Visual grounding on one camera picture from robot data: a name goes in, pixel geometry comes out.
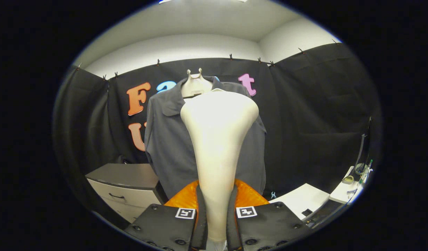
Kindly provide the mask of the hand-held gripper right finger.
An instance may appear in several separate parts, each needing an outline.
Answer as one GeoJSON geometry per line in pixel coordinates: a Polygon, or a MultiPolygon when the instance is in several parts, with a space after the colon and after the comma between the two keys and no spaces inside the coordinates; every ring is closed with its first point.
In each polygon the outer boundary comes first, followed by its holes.
{"type": "Polygon", "coordinates": [[[310,234],[308,225],[283,202],[270,203],[236,179],[227,208],[229,251],[265,251],[292,244],[310,234]]]}

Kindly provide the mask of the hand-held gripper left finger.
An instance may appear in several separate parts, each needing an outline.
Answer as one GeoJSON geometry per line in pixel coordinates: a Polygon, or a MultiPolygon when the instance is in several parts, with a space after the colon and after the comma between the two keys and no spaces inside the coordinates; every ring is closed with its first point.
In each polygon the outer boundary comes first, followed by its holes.
{"type": "Polygon", "coordinates": [[[208,224],[199,181],[185,186],[164,205],[150,204],[125,232],[168,251],[205,250],[208,224]]]}

